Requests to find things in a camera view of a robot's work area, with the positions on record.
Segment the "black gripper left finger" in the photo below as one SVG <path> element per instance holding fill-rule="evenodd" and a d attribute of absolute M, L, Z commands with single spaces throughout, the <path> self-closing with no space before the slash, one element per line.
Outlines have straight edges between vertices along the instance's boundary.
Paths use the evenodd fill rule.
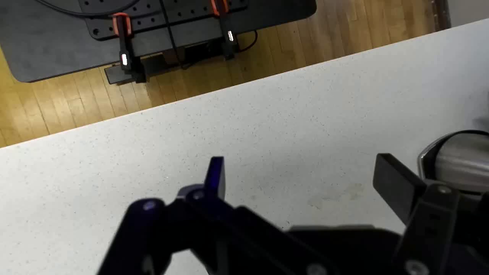
<path fill-rule="evenodd" d="M 204 180 L 166 204 L 156 197 L 128 204 L 96 275 L 165 275 L 189 250 L 207 275 L 285 275 L 285 233 L 243 206 L 224 201 L 224 158 Z"/>

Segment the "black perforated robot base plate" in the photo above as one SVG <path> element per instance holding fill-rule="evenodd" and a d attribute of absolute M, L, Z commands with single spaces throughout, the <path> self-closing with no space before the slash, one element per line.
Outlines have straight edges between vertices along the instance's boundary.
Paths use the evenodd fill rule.
<path fill-rule="evenodd" d="M 107 12 L 128 4 L 131 0 L 78 0 L 81 12 Z M 227 10 L 243 10 L 249 6 L 249 0 L 226 0 Z M 162 0 L 168 21 L 171 24 L 186 22 L 214 15 L 212 3 L 217 0 Z M 137 0 L 131 7 L 123 10 L 131 19 L 131 30 L 143 32 L 157 27 L 165 27 L 166 19 L 162 12 L 160 0 Z M 108 39 L 114 38 L 114 22 L 110 18 L 87 18 L 85 26 L 91 38 Z"/>

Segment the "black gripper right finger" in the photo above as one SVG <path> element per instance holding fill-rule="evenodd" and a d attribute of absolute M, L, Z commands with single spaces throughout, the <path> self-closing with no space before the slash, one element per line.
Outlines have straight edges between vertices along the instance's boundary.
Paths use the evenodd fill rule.
<path fill-rule="evenodd" d="M 405 224 L 394 275 L 489 275 L 486 192 L 428 183 L 388 152 L 376 155 L 373 186 Z"/>

